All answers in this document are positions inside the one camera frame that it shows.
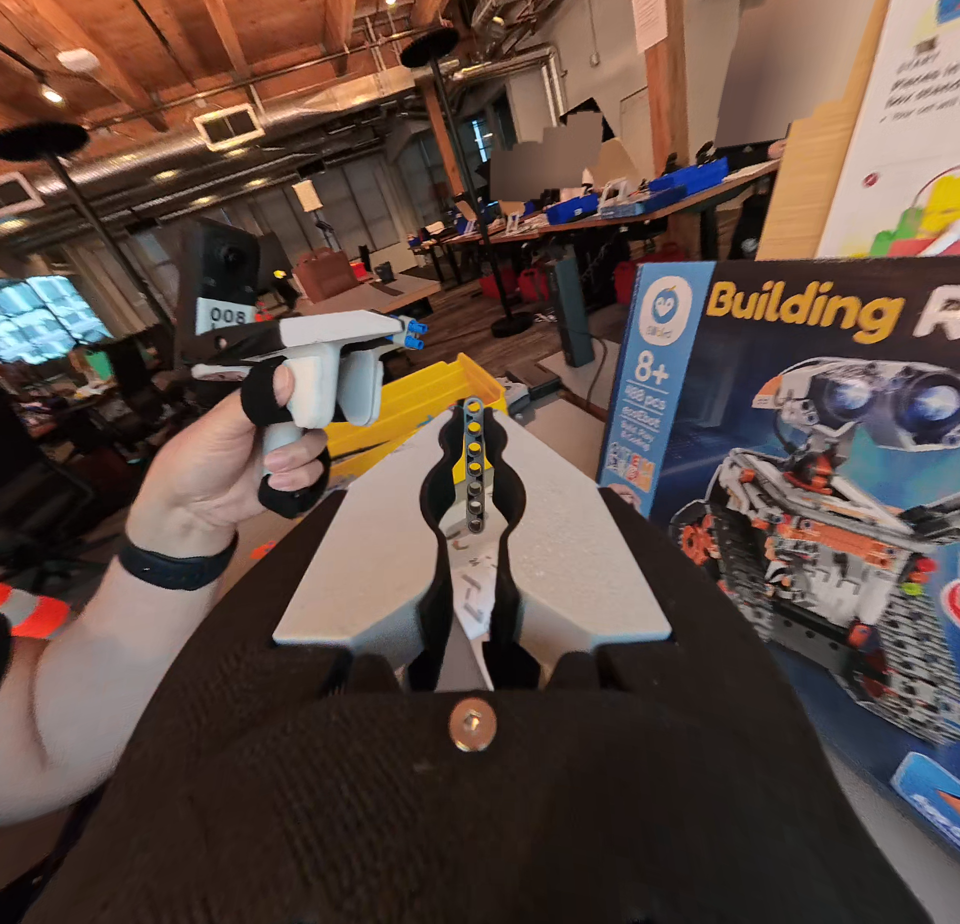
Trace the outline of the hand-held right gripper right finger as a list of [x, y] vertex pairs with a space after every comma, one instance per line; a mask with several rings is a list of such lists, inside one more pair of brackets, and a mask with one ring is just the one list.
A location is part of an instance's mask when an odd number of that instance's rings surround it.
[[492, 504], [504, 520], [487, 629], [495, 690], [536, 689], [570, 653], [672, 633], [601, 490], [518, 423], [487, 412]]

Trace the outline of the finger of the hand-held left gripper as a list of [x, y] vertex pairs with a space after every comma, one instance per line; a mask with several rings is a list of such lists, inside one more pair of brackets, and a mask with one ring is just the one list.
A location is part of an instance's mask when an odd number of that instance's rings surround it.
[[358, 427], [378, 420], [384, 375], [383, 358], [405, 342], [405, 319], [374, 312], [348, 315], [343, 326], [342, 414]]
[[294, 376], [286, 407], [297, 427], [327, 427], [336, 421], [336, 409], [342, 412], [342, 335], [349, 314], [287, 318], [279, 324], [285, 366]]

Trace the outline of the grey technic beam yellow pins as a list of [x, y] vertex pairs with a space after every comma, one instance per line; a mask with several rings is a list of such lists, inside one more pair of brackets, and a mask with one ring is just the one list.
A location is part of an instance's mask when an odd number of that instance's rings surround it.
[[465, 523], [471, 534], [483, 534], [486, 525], [485, 406], [477, 396], [462, 404], [462, 455], [465, 481]]

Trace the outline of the person's left forearm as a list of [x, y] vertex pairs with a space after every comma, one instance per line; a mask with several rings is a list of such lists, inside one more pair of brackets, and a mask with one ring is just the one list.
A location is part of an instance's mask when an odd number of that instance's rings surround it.
[[64, 810], [114, 773], [221, 583], [160, 588], [115, 559], [59, 636], [12, 644], [1, 689], [2, 826]]

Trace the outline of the grey desk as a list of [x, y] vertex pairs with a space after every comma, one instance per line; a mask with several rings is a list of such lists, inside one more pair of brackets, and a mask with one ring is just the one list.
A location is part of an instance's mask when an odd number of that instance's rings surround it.
[[[583, 473], [599, 420], [535, 405], [519, 425]], [[451, 628], [437, 688], [492, 702], [505, 765], [470, 806], [523, 920], [958, 922], [958, 859], [824, 750], [732, 605], [601, 490], [671, 626], [663, 642], [570, 653], [536, 689], [495, 690]]]

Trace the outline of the person's left hand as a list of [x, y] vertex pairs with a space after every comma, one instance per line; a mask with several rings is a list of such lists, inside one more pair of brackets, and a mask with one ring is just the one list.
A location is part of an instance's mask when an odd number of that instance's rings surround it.
[[126, 537], [168, 558], [208, 558], [229, 546], [237, 527], [262, 512], [263, 471], [281, 491], [321, 477], [324, 430], [311, 430], [268, 454], [234, 390], [171, 438], [152, 461], [126, 519]]

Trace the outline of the small printed instruction sheet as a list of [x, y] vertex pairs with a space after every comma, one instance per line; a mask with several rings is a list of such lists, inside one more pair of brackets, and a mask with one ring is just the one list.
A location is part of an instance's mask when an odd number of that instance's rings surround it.
[[464, 523], [443, 528], [453, 588], [453, 610], [470, 642], [488, 640], [495, 607], [498, 539]]

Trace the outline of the white ceiling vent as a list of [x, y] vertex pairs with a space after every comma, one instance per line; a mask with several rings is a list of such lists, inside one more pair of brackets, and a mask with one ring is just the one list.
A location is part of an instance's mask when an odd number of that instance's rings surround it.
[[257, 109], [245, 102], [198, 115], [193, 124], [204, 145], [214, 152], [235, 150], [266, 133]]

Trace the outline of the black wristband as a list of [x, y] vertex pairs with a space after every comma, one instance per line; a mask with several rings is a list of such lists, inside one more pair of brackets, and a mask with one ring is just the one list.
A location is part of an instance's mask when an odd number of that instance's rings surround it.
[[238, 534], [229, 545], [213, 556], [174, 558], [149, 551], [128, 538], [116, 558], [120, 567], [139, 582], [165, 591], [192, 592], [219, 582], [234, 558]]

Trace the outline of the black floor lamp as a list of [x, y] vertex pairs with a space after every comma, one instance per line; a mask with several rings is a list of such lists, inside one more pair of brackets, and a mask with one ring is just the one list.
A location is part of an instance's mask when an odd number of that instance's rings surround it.
[[434, 97], [438, 101], [443, 124], [444, 140], [449, 145], [457, 163], [458, 172], [461, 178], [463, 190], [461, 197], [469, 203], [474, 213], [475, 222], [481, 233], [481, 241], [484, 246], [484, 253], [489, 264], [490, 272], [495, 280], [496, 290], [502, 315], [495, 319], [489, 326], [491, 334], [496, 339], [506, 339], [522, 334], [530, 330], [534, 324], [534, 316], [527, 311], [514, 311], [508, 294], [506, 292], [502, 275], [500, 273], [498, 259], [494, 248], [491, 245], [489, 227], [486, 222], [483, 207], [477, 197], [472, 173], [470, 172], [466, 154], [461, 142], [457, 121], [452, 113], [450, 100], [444, 83], [444, 76], [440, 69], [440, 60], [451, 53], [459, 43], [460, 37], [458, 31], [449, 24], [440, 24], [436, 28], [426, 30], [418, 35], [402, 52], [400, 60], [402, 64], [409, 69], [428, 67], [430, 69], [433, 84], [432, 90], [428, 96]]
[[63, 184], [67, 198], [91, 224], [105, 248], [147, 302], [161, 327], [168, 336], [174, 337], [175, 326], [171, 316], [90, 206], [62, 162], [63, 158], [82, 150], [89, 140], [88, 133], [80, 125], [57, 121], [28, 123], [1, 131], [1, 158], [13, 163], [42, 161], [47, 164]]

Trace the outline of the long wooden workbench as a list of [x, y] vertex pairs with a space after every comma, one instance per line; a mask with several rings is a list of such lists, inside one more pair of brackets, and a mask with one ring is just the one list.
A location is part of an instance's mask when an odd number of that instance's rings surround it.
[[720, 184], [703, 190], [696, 195], [687, 196], [668, 206], [641, 215], [631, 215], [622, 219], [603, 220], [597, 216], [580, 218], [574, 222], [538, 227], [525, 227], [521, 231], [508, 234], [506, 231], [491, 236], [492, 246], [517, 246], [539, 241], [561, 239], [594, 231], [627, 231], [629, 235], [641, 240], [649, 240], [664, 234], [661, 226], [669, 217], [675, 215], [707, 215], [707, 229], [716, 230], [715, 212], [728, 201], [737, 198], [763, 178], [774, 175], [782, 164], [781, 160], [769, 160], [729, 174]]

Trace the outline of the blue robot kit box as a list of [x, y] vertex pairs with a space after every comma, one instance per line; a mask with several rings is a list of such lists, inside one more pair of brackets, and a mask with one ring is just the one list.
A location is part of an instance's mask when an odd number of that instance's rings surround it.
[[636, 274], [598, 485], [958, 851], [958, 253]]

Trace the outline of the rounded wooden board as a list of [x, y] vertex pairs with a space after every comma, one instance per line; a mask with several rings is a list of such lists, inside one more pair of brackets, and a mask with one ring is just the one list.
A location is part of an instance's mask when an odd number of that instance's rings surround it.
[[865, 98], [891, 0], [874, 0], [842, 98], [795, 121], [786, 139], [756, 259], [809, 260], [818, 250]]

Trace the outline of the white paper notice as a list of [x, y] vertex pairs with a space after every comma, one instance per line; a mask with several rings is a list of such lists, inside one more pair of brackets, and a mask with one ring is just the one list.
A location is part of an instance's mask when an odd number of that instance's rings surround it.
[[645, 54], [668, 34], [666, 0], [630, 0], [637, 52]]

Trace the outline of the large printed instruction sheet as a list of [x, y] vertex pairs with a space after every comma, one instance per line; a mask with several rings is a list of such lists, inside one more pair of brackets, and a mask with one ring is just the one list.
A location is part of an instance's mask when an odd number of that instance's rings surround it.
[[959, 253], [959, 0], [890, 0], [818, 258]]

